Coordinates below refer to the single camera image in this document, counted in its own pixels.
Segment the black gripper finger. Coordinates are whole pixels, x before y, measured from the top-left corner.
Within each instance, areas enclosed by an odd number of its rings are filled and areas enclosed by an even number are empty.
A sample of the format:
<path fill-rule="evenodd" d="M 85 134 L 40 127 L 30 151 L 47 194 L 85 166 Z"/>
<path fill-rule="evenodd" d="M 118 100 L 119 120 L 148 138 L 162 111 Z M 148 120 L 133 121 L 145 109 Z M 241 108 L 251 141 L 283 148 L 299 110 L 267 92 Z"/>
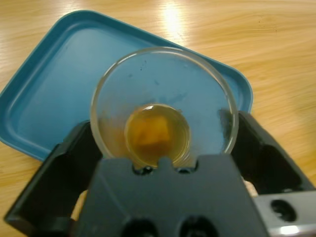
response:
<path fill-rule="evenodd" d="M 90 123 L 79 123 L 45 159 L 4 221 L 28 237 L 69 237 L 73 209 L 101 158 Z"/>
<path fill-rule="evenodd" d="M 238 133 L 230 157 L 219 169 L 220 183 L 250 182 L 257 194 L 316 188 L 276 139 L 249 113 L 238 112 Z"/>

